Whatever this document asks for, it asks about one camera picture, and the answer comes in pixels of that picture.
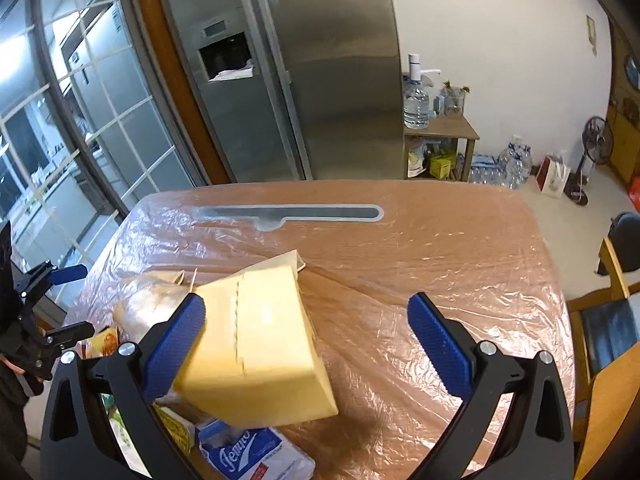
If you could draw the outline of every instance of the brown tablecloth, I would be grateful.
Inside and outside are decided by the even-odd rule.
[[[376,204],[377,222],[287,221],[259,232],[250,219],[206,208],[247,204]],[[207,283],[297,249],[299,284],[338,416],[283,428],[316,460],[315,478],[404,480],[460,405],[446,393],[406,322],[425,291],[444,316],[508,354],[548,349],[570,411],[574,354],[558,276],[531,211],[517,193],[429,181],[240,184],[169,192],[141,201],[90,271],[67,322],[99,330],[122,278],[151,269],[198,269]],[[471,469],[488,458],[503,397]]]

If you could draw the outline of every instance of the small wooden table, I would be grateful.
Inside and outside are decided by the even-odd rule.
[[[448,116],[440,115],[429,121],[429,126],[421,130],[412,130],[404,127],[405,137],[432,137],[434,139],[466,139],[465,161],[462,164],[461,182],[469,181],[469,171],[471,170],[471,159],[474,155],[476,140],[480,140],[478,133],[462,115]],[[408,150],[405,145],[404,159],[408,159]]]

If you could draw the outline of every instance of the food package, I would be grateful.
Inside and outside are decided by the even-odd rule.
[[[188,454],[195,444],[195,425],[166,406],[154,405],[154,409],[160,422],[162,422],[162,425],[176,443],[176,446],[178,446],[181,452]]]
[[[85,359],[106,357],[113,354],[117,349],[118,329],[114,327],[108,327],[82,343],[82,352]]]
[[[407,177],[412,178],[426,170],[424,167],[424,152],[427,147],[426,139],[415,138],[405,140],[407,143],[408,166]]]
[[[309,480],[316,468],[311,457],[273,428],[237,431],[215,420],[198,439],[204,459],[227,480]]]
[[[254,267],[194,292],[207,315],[174,382],[183,399],[239,428],[337,414],[291,264]]]

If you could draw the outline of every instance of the tiled floor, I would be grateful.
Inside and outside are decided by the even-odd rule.
[[[538,221],[568,300],[609,285],[608,278],[595,273],[602,239],[611,218],[634,211],[622,184],[607,167],[593,171],[585,191],[589,203],[580,207],[565,196],[556,200],[541,195],[532,178],[519,190]],[[630,273],[627,280],[640,281],[640,272]]]

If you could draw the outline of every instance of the refrigerator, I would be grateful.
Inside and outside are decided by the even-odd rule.
[[[402,178],[392,0],[163,0],[236,182]]]

